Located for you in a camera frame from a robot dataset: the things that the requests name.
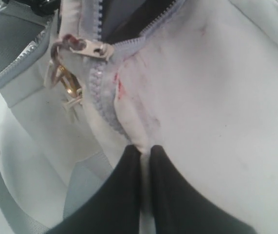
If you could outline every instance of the metal zipper pull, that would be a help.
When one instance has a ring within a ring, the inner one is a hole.
[[[70,47],[70,50],[75,54],[97,59],[105,59],[106,61],[109,61],[114,54],[114,47],[110,44],[100,41],[89,41],[86,39],[79,39],[79,41],[84,44],[84,48],[81,50],[75,50],[73,47]]]

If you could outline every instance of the bag strap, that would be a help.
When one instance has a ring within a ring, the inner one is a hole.
[[[48,18],[35,15],[28,6],[9,3],[0,10],[0,71],[10,64],[43,29]],[[0,209],[16,234],[43,234],[48,228],[27,215],[15,202],[0,173]]]

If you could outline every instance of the white handbag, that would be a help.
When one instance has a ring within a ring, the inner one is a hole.
[[[132,143],[142,153],[141,233],[155,233],[148,159],[162,145],[204,197],[259,234],[278,233],[278,0],[164,1],[138,19],[142,3],[111,5],[102,20],[100,1],[63,1],[59,33],[57,16],[32,19],[45,29],[0,72],[0,92],[63,188],[49,194],[57,212],[47,223],[19,206],[53,227],[96,192]],[[22,6],[9,3],[0,15],[10,7]],[[71,197],[82,164],[97,176],[89,195]],[[30,217],[19,227],[25,215],[0,183],[14,231],[44,232]],[[64,202],[71,205],[62,214]]]

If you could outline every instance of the zipper slider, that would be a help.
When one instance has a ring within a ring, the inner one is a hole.
[[[70,50],[73,53],[97,59],[105,59],[106,61],[109,61],[114,54],[114,47],[110,44],[100,41],[89,41],[86,39],[80,39],[80,42],[84,44],[84,47],[81,50],[75,50],[70,47]]]

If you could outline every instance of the zipper pull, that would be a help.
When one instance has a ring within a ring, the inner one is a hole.
[[[86,39],[79,40],[84,44],[84,47],[81,50],[75,50],[73,47],[70,47],[70,50],[75,54],[97,59],[105,59],[106,61],[109,61],[114,54],[114,47],[110,44],[100,41],[89,41]]]

